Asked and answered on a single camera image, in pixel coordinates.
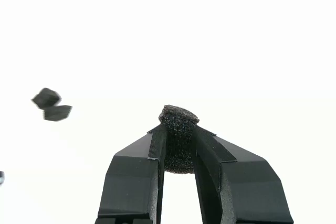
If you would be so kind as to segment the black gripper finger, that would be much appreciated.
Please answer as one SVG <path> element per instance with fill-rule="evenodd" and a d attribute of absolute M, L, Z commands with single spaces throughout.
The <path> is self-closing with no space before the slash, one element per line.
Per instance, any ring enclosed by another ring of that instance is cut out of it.
<path fill-rule="evenodd" d="M 107 170 L 96 223 L 160 223 L 167 129 L 118 151 Z"/>
<path fill-rule="evenodd" d="M 279 176 L 262 157 L 197 126 L 192 160 L 203 223 L 293 223 Z"/>

